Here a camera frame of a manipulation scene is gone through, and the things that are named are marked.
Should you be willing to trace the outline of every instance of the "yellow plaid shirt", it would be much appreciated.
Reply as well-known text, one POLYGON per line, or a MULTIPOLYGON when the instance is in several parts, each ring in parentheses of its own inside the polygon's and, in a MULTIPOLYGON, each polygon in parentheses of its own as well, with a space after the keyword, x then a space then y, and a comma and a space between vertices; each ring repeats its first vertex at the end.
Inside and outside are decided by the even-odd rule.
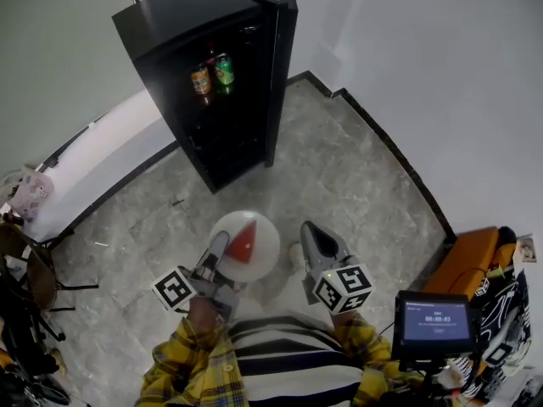
MULTIPOLYGON (((390 361, 390 344, 360 316, 336 327, 344 351, 363 367, 354 406, 369 405, 396 385, 419 382, 390 361)), ((167 343, 153 350, 154 365, 143 377, 137 407, 158 405, 249 407, 234 347, 225 326, 200 333, 183 319, 167 343)))

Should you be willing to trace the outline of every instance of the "sneaker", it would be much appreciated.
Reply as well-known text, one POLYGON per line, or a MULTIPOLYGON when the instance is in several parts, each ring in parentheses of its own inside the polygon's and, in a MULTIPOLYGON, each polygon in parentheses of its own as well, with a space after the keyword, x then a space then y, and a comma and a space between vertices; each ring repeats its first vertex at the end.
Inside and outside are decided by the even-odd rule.
POLYGON ((56 362, 57 366, 59 367, 60 375, 65 376, 66 375, 66 363, 64 362, 64 359, 62 357, 62 354, 60 351, 58 351, 56 348, 52 349, 49 353, 51 357, 54 358, 54 361, 56 362))
POLYGON ((305 270, 304 250, 300 243, 294 243, 288 248, 288 258, 294 266, 294 271, 305 270))

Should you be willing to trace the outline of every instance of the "marble floor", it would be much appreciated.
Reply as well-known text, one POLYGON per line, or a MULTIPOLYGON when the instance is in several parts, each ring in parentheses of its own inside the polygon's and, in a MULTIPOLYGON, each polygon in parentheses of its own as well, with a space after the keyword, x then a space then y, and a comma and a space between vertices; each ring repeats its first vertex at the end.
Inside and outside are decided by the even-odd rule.
MULTIPOLYGON (((283 254, 261 281, 276 295, 292 266, 286 247, 306 219, 341 234, 369 267, 375 293, 362 314, 379 330, 393 318, 394 297, 408 288, 440 248, 443 229, 413 182, 378 137, 342 99, 309 82, 287 89, 276 163, 258 167, 211 195, 181 150, 116 193, 53 253, 67 284, 98 290, 60 292, 76 312, 50 314, 66 341, 63 383, 93 407, 133 405, 151 349, 175 330, 150 291, 174 265, 195 265, 210 229, 224 214, 253 209, 280 232, 283 254)), ((75 400, 72 405, 82 405, 75 400)))

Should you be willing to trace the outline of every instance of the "striped shirt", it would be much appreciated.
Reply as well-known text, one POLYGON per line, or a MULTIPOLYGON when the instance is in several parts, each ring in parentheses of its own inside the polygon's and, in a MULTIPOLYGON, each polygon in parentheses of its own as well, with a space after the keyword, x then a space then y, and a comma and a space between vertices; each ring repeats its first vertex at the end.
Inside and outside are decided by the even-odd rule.
POLYGON ((252 407, 343 407, 360 386, 361 368, 325 326, 302 315, 236 321, 229 336, 252 407))

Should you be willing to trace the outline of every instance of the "sleeve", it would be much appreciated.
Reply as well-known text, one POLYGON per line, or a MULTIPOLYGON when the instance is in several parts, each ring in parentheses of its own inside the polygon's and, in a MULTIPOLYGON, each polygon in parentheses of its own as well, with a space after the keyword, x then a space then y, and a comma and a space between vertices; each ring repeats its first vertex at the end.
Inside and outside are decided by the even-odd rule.
POLYGON ((420 377, 400 372, 398 362, 390 360, 389 341, 380 337, 375 327, 367 324, 361 316, 337 326, 334 334, 345 353, 358 361, 363 369, 353 405, 374 404, 396 385, 421 384, 420 377))
POLYGON ((196 333, 183 318, 170 340, 153 349, 154 365, 143 376, 143 387, 137 407, 164 405, 180 395, 198 362, 213 349, 218 329, 196 333))

